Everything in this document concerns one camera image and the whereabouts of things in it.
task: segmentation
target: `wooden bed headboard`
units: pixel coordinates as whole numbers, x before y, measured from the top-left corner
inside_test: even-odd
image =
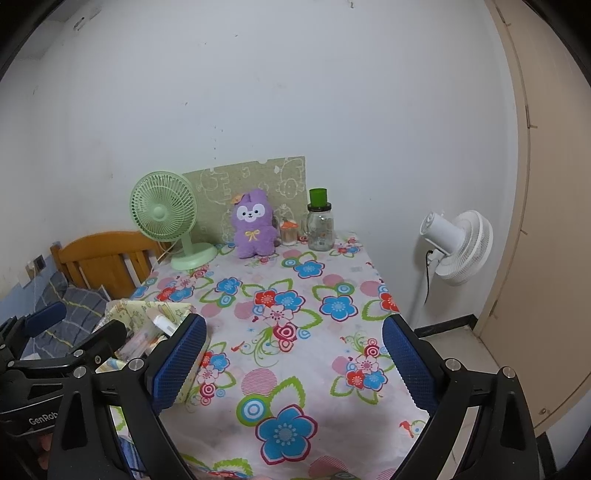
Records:
[[[103,285],[114,300],[129,298],[135,291],[124,254],[129,255],[135,273],[143,283],[152,270],[148,252],[154,252],[158,258],[164,253],[158,242],[140,232],[96,233],[79,238],[64,248],[52,245],[50,250],[57,269],[76,287],[87,288],[86,277],[90,288]]]

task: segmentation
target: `metal bolt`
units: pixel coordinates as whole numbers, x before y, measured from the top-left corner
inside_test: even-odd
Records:
[[[134,358],[127,365],[135,372],[144,366],[144,361],[141,358]]]
[[[74,376],[76,378],[82,378],[86,375],[86,367],[79,366],[74,370]]]
[[[503,375],[507,378],[515,378],[515,370],[511,367],[503,367]]]
[[[462,368],[462,364],[455,358],[448,358],[445,360],[445,366],[448,367],[448,369],[452,372],[456,372]]]

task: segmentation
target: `green fan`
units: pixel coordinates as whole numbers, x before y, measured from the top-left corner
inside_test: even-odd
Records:
[[[169,171],[148,173],[135,184],[129,209],[136,225],[152,240],[175,242],[180,238],[183,251],[172,256],[173,269],[192,270],[216,257],[213,245],[191,241],[197,221],[197,197],[182,175]]]

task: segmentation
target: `white fan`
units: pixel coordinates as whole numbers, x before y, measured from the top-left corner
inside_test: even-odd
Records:
[[[429,283],[436,273],[450,285],[461,285],[482,268],[491,253],[491,223],[475,210],[451,222],[431,212],[423,220],[421,236],[435,247],[427,256]]]

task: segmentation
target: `purple plush toy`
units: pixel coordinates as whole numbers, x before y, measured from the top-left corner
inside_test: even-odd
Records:
[[[240,258],[275,252],[277,230],[272,219],[273,209],[263,190],[255,189],[242,196],[232,213],[232,225],[236,229],[234,243]]]

